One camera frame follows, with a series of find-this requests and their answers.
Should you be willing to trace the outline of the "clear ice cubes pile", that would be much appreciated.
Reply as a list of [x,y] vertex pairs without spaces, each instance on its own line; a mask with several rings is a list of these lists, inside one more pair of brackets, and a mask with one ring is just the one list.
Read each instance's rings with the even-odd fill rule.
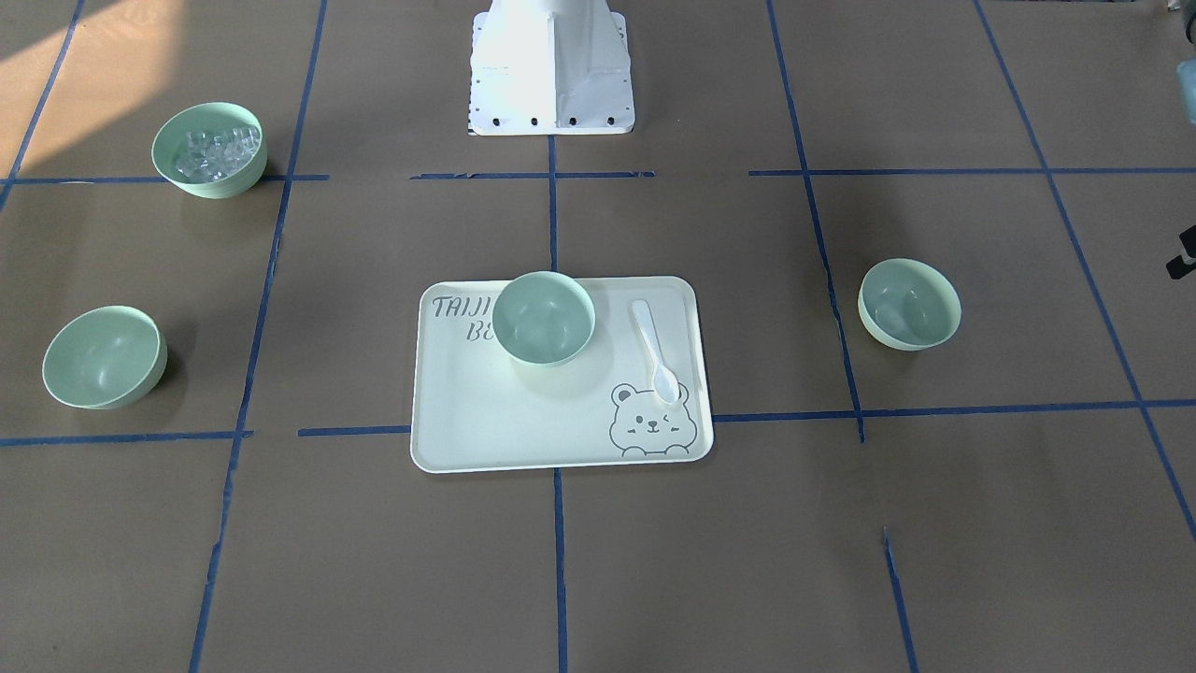
[[173,170],[191,183],[226,179],[248,167],[261,145],[261,131],[251,126],[193,129],[183,134]]

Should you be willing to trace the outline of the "cream bear print tray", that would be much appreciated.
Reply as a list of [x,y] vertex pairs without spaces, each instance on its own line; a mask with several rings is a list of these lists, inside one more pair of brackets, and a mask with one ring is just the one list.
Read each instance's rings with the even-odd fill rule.
[[[692,463],[714,443],[692,287],[675,276],[584,279],[597,329],[565,365],[521,365],[492,332],[500,280],[448,281],[421,298],[410,455],[428,473]],[[679,404],[652,388],[631,316],[643,299]]]

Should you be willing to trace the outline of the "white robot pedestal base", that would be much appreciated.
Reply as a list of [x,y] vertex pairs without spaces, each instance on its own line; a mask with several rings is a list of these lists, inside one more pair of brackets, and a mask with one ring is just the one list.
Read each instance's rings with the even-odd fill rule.
[[627,22],[606,1],[492,1],[472,19],[470,69],[474,136],[635,128]]

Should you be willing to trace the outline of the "white plastic spoon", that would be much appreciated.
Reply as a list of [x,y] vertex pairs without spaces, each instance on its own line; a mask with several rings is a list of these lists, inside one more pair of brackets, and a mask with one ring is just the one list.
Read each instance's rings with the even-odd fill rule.
[[643,299],[635,299],[631,302],[631,316],[642,339],[643,348],[652,366],[652,388],[665,405],[679,404],[682,397],[681,383],[676,379],[675,371],[663,357],[661,339],[659,339],[655,322],[649,310],[649,302]]

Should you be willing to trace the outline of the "green bowl with ice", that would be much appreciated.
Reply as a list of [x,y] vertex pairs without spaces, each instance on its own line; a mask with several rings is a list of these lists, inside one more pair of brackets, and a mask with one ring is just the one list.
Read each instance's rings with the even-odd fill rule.
[[227,198],[255,186],[266,172],[266,135],[248,108],[196,104],[167,120],[152,140],[152,163],[183,192]]

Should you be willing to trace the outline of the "green bowl on tray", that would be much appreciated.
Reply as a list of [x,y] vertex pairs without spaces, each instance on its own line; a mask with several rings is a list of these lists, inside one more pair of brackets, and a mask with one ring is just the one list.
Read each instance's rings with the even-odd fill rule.
[[592,295],[561,273],[521,274],[492,304],[492,335],[521,365],[565,365],[587,348],[594,329]]

